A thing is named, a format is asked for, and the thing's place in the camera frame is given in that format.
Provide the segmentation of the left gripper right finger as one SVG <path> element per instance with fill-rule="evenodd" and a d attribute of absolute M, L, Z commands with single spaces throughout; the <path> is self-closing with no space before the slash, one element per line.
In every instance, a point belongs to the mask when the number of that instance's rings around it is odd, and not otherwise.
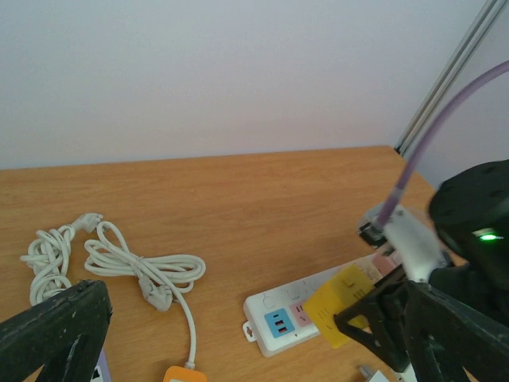
<path fill-rule="evenodd" d="M 403 337 L 418 381 L 508 380 L 508 328 L 425 283 L 406 284 Z"/>

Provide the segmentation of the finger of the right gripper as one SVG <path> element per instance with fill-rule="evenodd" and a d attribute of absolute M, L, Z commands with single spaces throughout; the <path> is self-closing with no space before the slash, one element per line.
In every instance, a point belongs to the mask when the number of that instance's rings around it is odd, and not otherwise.
<path fill-rule="evenodd" d="M 378 293 L 375 290 L 346 310 L 336 314 L 334 321 L 342 334 L 360 343 L 379 358 L 380 350 L 375 343 L 375 320 L 380 318 L 381 314 L 376 302 Z"/>

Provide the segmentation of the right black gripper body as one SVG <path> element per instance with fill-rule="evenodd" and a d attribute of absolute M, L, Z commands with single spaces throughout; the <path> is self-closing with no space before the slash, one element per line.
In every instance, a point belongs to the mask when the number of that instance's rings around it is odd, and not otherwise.
<path fill-rule="evenodd" d="M 380 318 L 375 320 L 375 343 L 379 358 L 393 370 L 404 370 L 410 364 L 404 341 L 404 312 L 408 301 L 407 277 L 402 266 L 396 267 L 376 284 L 376 302 Z"/>

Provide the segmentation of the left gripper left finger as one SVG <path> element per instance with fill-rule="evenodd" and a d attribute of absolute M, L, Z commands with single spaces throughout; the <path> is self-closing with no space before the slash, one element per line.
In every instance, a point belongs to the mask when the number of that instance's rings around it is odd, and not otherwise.
<path fill-rule="evenodd" d="M 111 315 L 106 283 L 84 280 L 5 320 L 1 380 L 92 380 Z"/>

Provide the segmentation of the yellow cube socket adapter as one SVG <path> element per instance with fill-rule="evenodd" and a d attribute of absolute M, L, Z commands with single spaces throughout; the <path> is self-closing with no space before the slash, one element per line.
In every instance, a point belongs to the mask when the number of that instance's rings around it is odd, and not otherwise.
<path fill-rule="evenodd" d="M 304 303 L 303 309 L 321 336 L 338 349 L 349 341 L 336 326 L 334 317 L 352 306 L 374 289 L 374 284 L 361 267 L 344 267 L 327 280 Z"/>

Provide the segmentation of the white grey plug adapter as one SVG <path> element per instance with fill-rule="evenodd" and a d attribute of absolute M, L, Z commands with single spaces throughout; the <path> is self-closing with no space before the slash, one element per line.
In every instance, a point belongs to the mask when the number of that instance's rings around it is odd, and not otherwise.
<path fill-rule="evenodd" d="M 375 371 L 366 364 L 359 367 L 359 372 L 363 376 L 364 382 L 389 382 L 380 370 Z"/>

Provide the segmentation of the pink cube socket adapter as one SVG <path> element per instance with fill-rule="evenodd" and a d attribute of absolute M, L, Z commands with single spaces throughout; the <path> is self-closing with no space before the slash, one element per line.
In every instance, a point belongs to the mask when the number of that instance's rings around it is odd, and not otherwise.
<path fill-rule="evenodd" d="M 371 261 L 382 277 L 389 275 L 402 263 L 401 256 L 393 248 L 380 248 Z"/>

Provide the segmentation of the beige cube socket adapter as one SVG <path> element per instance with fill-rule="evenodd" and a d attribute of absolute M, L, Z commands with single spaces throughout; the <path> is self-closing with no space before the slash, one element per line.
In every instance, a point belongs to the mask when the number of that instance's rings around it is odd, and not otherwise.
<path fill-rule="evenodd" d="M 383 275 L 374 265 L 371 257 L 356 259 L 354 264 L 371 280 L 373 285 L 383 278 Z"/>

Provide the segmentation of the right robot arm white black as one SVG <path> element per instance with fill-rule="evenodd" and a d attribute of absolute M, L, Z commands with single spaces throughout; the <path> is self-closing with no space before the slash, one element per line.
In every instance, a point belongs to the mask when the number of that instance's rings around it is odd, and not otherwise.
<path fill-rule="evenodd" d="M 419 381 L 508 378 L 508 163 L 445 181 L 423 223 L 398 206 L 359 234 L 401 264 L 334 317 L 337 329 Z"/>

